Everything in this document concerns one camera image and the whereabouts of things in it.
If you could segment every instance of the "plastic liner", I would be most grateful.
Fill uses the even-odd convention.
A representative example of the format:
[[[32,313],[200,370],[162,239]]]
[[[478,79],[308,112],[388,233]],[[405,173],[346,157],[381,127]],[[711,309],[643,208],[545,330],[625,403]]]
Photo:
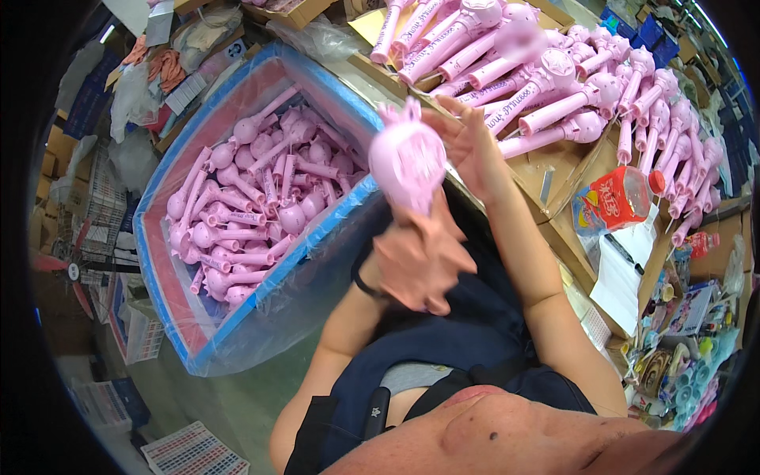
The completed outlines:
[[[192,375],[239,372],[287,350],[324,323],[345,294],[349,269],[364,242],[390,222],[371,176],[317,216],[266,280],[240,306],[190,292],[198,264],[171,256],[166,202],[203,146],[225,141],[237,120],[263,109],[294,82],[295,95],[277,111],[308,103],[351,143],[361,160],[382,127],[374,109],[320,65],[272,43],[222,84],[166,152],[135,213],[143,278],[166,336]]]

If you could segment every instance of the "person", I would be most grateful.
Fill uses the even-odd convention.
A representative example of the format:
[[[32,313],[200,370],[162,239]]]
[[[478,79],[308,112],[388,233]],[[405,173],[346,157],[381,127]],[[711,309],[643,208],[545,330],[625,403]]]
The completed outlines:
[[[478,270],[460,274],[446,294],[451,313],[440,317],[366,292],[379,276],[370,255],[274,425],[275,470],[636,473],[667,458],[680,434],[627,418],[620,380],[570,306],[483,110],[437,100],[460,120],[425,109],[423,121],[485,204],[501,262],[458,219]],[[399,315],[406,325],[381,330]],[[378,415],[387,419],[371,430]]]

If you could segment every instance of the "orange cloth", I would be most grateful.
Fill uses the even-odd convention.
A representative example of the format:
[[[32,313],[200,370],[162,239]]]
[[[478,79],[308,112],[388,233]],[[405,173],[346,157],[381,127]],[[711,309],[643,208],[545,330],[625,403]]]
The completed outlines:
[[[147,46],[145,46],[145,35],[143,35],[140,36],[137,41],[135,41],[135,45],[132,47],[132,51],[130,51],[127,57],[122,60],[122,64],[128,65],[134,63],[135,65],[139,65],[142,63],[146,52]]]
[[[451,217],[443,188],[433,196],[430,216],[391,204],[396,223],[374,239],[380,288],[411,310],[433,315],[451,311],[444,294],[460,272],[477,265],[461,242],[466,238]]]
[[[161,90],[165,93],[169,93],[185,80],[185,70],[179,65],[178,51],[168,49],[153,58],[147,79],[153,81],[158,73],[161,73]]]

